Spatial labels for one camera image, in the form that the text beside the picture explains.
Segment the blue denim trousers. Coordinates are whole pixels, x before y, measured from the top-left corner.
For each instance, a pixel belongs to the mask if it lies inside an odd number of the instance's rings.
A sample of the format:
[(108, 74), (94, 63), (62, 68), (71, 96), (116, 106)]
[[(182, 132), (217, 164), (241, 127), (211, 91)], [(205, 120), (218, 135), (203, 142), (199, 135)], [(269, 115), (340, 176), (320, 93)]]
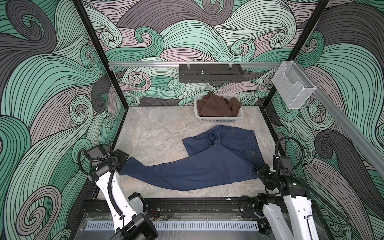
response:
[(191, 191), (257, 179), (256, 169), (265, 163), (251, 130), (215, 126), (183, 144), (187, 158), (145, 166), (130, 157), (121, 174), (164, 189)]

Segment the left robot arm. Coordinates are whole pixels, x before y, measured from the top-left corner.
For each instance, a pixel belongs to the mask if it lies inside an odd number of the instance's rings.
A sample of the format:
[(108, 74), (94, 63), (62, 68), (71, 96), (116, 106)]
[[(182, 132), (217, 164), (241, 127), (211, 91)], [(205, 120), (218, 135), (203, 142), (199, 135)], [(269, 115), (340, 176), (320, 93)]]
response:
[(105, 196), (115, 230), (111, 239), (155, 240), (159, 233), (147, 214), (146, 201), (137, 192), (127, 196), (122, 187), (120, 173), (128, 159), (129, 154), (121, 150), (109, 154), (103, 144), (81, 148), (77, 154), (79, 169)]

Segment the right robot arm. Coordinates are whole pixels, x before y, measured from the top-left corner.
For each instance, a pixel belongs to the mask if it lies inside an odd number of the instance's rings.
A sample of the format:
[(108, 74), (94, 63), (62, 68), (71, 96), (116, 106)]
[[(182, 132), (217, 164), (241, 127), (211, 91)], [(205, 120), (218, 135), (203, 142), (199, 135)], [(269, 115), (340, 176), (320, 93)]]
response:
[(292, 166), (289, 158), (279, 156), (279, 145), (284, 140), (296, 142), (304, 152), (303, 145), (295, 138), (278, 139), (273, 167), (262, 164), (255, 169), (266, 193), (258, 195), (254, 209), (262, 212), (277, 240), (318, 240), (310, 188), (293, 173), (303, 162), (304, 156), (300, 157), (295, 166)]

